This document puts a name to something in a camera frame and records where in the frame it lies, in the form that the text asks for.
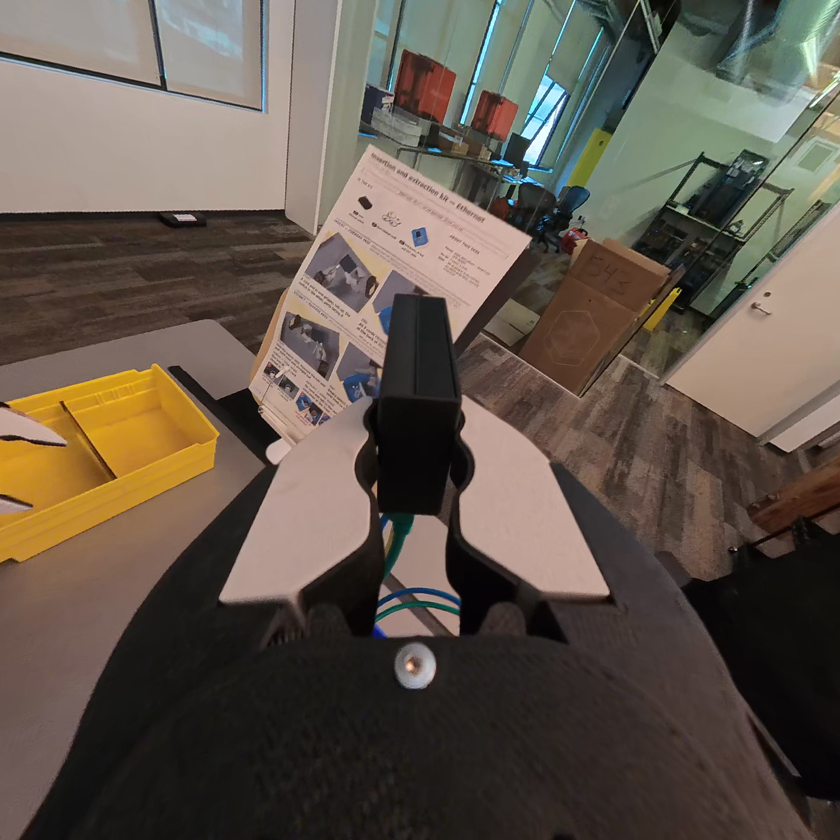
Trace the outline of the framed wall panel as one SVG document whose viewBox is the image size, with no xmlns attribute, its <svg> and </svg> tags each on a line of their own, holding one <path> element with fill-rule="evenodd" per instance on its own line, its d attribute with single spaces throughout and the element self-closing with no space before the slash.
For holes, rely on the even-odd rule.
<svg viewBox="0 0 840 840">
<path fill-rule="evenodd" d="M 257 110 L 259 1 L 2 1 L 10 60 Z"/>
</svg>

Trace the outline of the wooden instruction board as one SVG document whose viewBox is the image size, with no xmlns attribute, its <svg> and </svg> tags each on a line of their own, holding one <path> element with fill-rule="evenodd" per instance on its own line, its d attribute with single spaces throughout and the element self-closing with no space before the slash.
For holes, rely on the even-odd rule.
<svg viewBox="0 0 840 840">
<path fill-rule="evenodd" d="M 282 294 L 249 390 L 294 446 L 375 396 L 400 295 L 446 300 L 453 340 L 531 237 L 370 145 Z"/>
</svg>

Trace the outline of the wooden bench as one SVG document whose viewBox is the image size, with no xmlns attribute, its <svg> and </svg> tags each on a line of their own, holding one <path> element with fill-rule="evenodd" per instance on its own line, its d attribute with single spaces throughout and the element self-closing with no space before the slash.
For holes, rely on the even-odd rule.
<svg viewBox="0 0 840 840">
<path fill-rule="evenodd" d="M 767 532 L 781 531 L 798 518 L 812 518 L 839 504 L 839 456 L 751 504 L 750 521 Z"/>
</svg>

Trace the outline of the blue office chair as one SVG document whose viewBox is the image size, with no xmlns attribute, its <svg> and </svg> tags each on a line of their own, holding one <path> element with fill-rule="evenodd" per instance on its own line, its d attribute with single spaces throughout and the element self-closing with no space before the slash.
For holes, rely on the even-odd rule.
<svg viewBox="0 0 840 840">
<path fill-rule="evenodd" d="M 575 212 L 589 199 L 591 193 L 581 185 L 570 185 L 555 207 L 555 229 L 559 232 L 569 228 Z"/>
</svg>

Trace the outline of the large orange 3D printer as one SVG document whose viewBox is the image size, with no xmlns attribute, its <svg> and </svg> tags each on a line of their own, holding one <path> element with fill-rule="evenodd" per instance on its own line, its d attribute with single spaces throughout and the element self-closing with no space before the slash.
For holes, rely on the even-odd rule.
<svg viewBox="0 0 840 840">
<path fill-rule="evenodd" d="M 428 56 L 405 49 L 397 72 L 394 105 L 420 119 L 444 123 L 456 74 Z"/>
</svg>

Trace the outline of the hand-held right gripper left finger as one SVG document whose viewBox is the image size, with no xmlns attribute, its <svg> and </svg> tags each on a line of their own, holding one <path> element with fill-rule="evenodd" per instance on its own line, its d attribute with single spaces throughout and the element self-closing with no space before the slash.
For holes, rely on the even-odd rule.
<svg viewBox="0 0 840 840">
<path fill-rule="evenodd" d="M 351 404 L 279 462 L 220 605 L 285 606 L 302 623 L 332 605 L 353 635 L 373 634 L 385 578 L 374 409 L 370 397 Z"/>
</svg>

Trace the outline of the cardboard box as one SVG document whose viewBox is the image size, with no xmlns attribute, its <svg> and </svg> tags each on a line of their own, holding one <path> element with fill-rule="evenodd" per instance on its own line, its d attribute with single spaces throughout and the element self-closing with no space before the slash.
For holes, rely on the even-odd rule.
<svg viewBox="0 0 840 840">
<path fill-rule="evenodd" d="M 614 239 L 586 239 L 520 357 L 574 396 L 583 396 L 675 286 L 670 269 Z"/>
</svg>

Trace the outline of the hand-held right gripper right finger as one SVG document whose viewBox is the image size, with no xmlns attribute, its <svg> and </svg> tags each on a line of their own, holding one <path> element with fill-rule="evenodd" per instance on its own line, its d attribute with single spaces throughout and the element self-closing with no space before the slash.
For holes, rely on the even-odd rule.
<svg viewBox="0 0 840 840">
<path fill-rule="evenodd" d="M 494 605 L 511 603 L 527 630 L 553 634 L 550 604 L 609 603 L 610 588 L 550 461 L 479 404 L 461 409 L 446 542 L 459 631 L 476 634 Z"/>
</svg>

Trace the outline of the metal table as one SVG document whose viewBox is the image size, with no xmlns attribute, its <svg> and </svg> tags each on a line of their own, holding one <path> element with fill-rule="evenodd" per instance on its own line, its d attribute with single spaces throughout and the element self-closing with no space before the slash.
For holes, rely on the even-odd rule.
<svg viewBox="0 0 840 840">
<path fill-rule="evenodd" d="M 507 161 L 484 160 L 436 147 L 404 145 L 368 123 L 360 122 L 357 156 L 361 156 L 368 144 L 484 208 L 499 195 L 511 198 L 522 183 L 536 183 Z"/>
</svg>

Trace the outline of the black office chair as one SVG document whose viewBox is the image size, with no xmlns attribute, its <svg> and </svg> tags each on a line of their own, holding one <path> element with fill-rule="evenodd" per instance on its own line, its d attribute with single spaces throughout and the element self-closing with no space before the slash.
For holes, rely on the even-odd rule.
<svg viewBox="0 0 840 840">
<path fill-rule="evenodd" d="M 541 184 L 521 182 L 507 221 L 534 239 L 544 219 L 552 215 L 556 202 L 556 195 Z"/>
</svg>

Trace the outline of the yellow pillar guard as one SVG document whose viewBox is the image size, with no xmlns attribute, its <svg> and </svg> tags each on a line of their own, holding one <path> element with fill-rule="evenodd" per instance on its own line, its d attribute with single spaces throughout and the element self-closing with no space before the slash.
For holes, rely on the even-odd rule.
<svg viewBox="0 0 840 840">
<path fill-rule="evenodd" d="M 567 186 L 587 187 L 596 166 L 612 138 L 613 132 L 604 129 L 596 129 L 592 132 L 577 162 L 574 164 L 574 168 L 566 183 Z"/>
</svg>

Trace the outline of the yellow plastic bin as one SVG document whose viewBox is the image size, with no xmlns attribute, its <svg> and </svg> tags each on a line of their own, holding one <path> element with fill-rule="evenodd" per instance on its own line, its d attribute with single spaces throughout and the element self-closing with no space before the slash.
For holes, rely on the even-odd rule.
<svg viewBox="0 0 840 840">
<path fill-rule="evenodd" d="M 166 371 L 124 371 L 7 403 L 67 446 L 2 441 L 1 561 L 21 563 L 215 466 L 218 431 Z"/>
</svg>

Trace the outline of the dark cloth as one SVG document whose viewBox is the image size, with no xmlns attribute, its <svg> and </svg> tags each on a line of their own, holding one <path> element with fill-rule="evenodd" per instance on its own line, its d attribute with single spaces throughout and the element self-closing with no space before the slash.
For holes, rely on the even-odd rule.
<svg viewBox="0 0 840 840">
<path fill-rule="evenodd" d="M 741 696 L 798 774 L 805 795 L 838 801 L 839 536 L 814 518 L 732 552 L 731 572 L 682 586 Z"/>
</svg>

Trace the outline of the white door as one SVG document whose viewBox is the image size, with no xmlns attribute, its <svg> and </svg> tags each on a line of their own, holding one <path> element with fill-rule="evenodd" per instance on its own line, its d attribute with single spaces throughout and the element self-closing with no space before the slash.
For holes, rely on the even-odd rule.
<svg viewBox="0 0 840 840">
<path fill-rule="evenodd" d="M 663 383 L 785 453 L 838 429 L 839 208 L 776 262 Z"/>
</svg>

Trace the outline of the small orange 3D printer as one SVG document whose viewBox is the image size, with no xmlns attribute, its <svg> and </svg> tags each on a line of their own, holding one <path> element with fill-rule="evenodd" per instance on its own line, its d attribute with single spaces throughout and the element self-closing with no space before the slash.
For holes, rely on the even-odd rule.
<svg viewBox="0 0 840 840">
<path fill-rule="evenodd" d="M 519 111 L 519 105 L 501 94 L 482 90 L 470 128 L 491 140 L 505 141 Z"/>
</svg>

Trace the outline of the black ethernet switch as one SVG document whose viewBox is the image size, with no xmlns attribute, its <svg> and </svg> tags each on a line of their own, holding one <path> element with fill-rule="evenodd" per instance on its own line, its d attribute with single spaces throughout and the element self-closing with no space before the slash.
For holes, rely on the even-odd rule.
<svg viewBox="0 0 840 840">
<path fill-rule="evenodd" d="M 446 300 L 395 295 L 375 409 L 381 512 L 441 511 L 460 416 Z"/>
</svg>

